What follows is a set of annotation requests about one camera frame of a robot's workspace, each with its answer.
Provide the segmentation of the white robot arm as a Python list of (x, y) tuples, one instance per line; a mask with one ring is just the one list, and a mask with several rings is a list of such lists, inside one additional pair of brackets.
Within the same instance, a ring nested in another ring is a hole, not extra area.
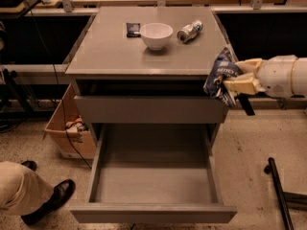
[(272, 98), (307, 96), (307, 57), (252, 58), (236, 65), (244, 74), (224, 80), (224, 86), (231, 92), (249, 95), (264, 92)]

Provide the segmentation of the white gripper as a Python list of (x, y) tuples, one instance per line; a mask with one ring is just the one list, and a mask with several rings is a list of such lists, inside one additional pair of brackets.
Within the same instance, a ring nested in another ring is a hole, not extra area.
[(263, 64), (261, 58), (237, 61), (236, 65), (244, 74), (225, 79), (224, 86), (238, 94), (255, 95), (265, 92), (273, 98), (290, 98), (294, 94), (292, 70), (296, 60), (296, 56), (290, 55), (273, 57)]

